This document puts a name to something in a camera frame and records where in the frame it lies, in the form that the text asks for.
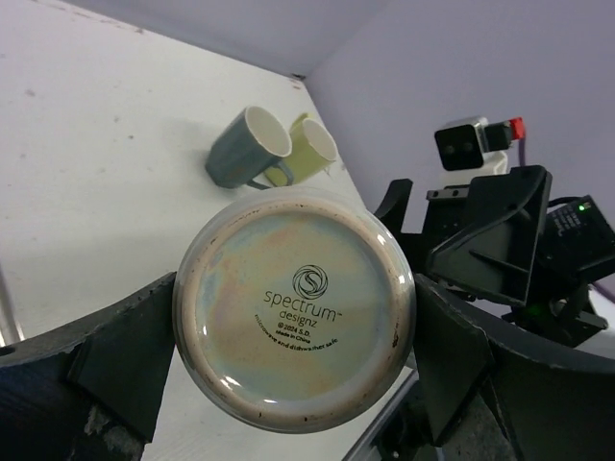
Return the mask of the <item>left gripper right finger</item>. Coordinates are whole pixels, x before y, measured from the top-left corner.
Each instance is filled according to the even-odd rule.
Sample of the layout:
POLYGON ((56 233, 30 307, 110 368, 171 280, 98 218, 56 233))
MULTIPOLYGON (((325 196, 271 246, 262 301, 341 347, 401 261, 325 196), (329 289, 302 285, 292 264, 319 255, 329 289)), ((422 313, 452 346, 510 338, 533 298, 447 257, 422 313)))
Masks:
POLYGON ((459 459, 613 459, 613 359, 519 329, 422 275, 415 286, 435 446, 459 459))

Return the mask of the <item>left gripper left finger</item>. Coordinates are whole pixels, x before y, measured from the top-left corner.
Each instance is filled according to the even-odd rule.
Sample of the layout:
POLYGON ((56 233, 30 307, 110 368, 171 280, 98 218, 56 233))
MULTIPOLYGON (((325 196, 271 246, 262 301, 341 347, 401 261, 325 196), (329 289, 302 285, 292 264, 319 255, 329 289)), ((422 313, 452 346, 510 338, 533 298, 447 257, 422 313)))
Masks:
POLYGON ((2 347, 2 459, 142 457, 175 350, 174 281, 2 347))

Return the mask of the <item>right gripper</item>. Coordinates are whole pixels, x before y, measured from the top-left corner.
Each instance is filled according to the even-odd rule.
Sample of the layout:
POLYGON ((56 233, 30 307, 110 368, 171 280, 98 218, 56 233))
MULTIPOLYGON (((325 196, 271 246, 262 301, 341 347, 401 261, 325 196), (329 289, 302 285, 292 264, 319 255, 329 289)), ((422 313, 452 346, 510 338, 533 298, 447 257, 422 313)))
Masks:
POLYGON ((405 233, 413 183, 401 179, 388 186, 375 214, 414 273, 449 290, 522 307, 528 302, 551 185, 551 174, 531 165, 431 190, 421 232, 405 233))

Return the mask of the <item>light green ceramic mug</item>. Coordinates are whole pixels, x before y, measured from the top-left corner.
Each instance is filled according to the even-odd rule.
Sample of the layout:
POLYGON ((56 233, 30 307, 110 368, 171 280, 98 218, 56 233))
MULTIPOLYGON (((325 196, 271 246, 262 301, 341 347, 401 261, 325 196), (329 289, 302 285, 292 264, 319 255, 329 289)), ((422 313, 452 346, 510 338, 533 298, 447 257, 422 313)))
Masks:
POLYGON ((317 120, 303 113, 293 122, 289 135, 291 154, 264 172, 275 186, 303 182, 334 163, 338 149, 330 132, 317 120))

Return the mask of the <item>white pearly round cup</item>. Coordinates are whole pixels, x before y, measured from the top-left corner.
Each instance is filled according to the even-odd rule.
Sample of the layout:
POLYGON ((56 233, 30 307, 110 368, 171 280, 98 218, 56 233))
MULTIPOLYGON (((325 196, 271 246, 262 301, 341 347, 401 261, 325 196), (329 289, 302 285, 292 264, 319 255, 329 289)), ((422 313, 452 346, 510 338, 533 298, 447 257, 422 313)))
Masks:
POLYGON ((287 434, 343 425, 406 364, 416 289, 400 245, 364 207, 280 187, 220 210, 173 292, 182 361, 218 408, 287 434))

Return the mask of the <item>grey blue ceramic mug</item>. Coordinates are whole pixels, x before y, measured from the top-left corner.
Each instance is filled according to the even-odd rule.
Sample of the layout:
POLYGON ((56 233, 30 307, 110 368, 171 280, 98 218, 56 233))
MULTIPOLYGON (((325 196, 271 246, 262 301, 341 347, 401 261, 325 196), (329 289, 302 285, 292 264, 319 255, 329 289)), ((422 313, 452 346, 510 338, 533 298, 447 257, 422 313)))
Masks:
POLYGON ((246 107, 211 145, 205 169, 212 181, 234 189, 277 165, 292 151, 287 129, 270 111, 246 107))

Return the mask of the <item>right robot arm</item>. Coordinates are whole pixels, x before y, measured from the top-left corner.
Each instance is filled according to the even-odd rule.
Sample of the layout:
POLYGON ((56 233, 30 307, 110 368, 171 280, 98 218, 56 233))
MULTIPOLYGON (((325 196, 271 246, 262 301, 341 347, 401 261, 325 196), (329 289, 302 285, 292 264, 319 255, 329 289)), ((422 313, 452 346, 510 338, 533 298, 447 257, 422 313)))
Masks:
POLYGON ((376 216, 416 274, 465 302, 509 307, 504 321, 574 348, 604 331, 591 284, 614 272, 614 231, 589 195, 550 196, 542 166, 514 167, 427 194, 419 233, 402 230, 412 181, 393 181, 376 216))

